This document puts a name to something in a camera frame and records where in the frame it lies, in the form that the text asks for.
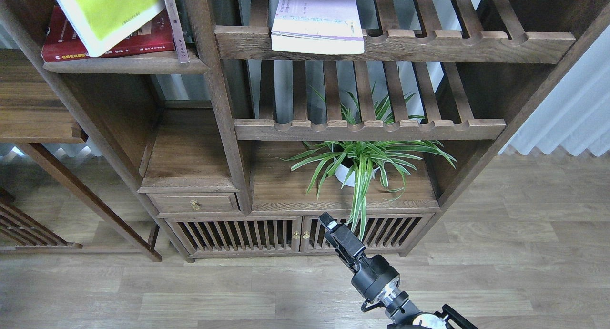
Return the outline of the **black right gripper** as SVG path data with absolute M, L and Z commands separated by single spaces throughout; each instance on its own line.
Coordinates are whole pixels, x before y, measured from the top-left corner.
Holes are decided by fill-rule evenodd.
M 319 216 L 326 229 L 324 236 L 340 259 L 354 273 L 352 285 L 365 299 L 363 306 L 400 306 L 399 273 L 381 255 L 366 257 L 362 241 L 344 224 L 327 212 Z

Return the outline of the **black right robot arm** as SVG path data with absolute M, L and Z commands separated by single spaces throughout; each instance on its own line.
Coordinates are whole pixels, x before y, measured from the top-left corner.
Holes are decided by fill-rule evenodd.
M 365 301 L 362 312 L 384 307 L 392 321 L 388 329 L 474 329 L 475 325 L 445 304 L 441 312 L 423 312 L 399 289 L 399 273 L 381 255 L 366 257 L 365 246 L 344 223 L 336 222 L 327 212 L 319 217 L 326 229 L 325 238 L 338 257 L 353 272 L 351 284 Z

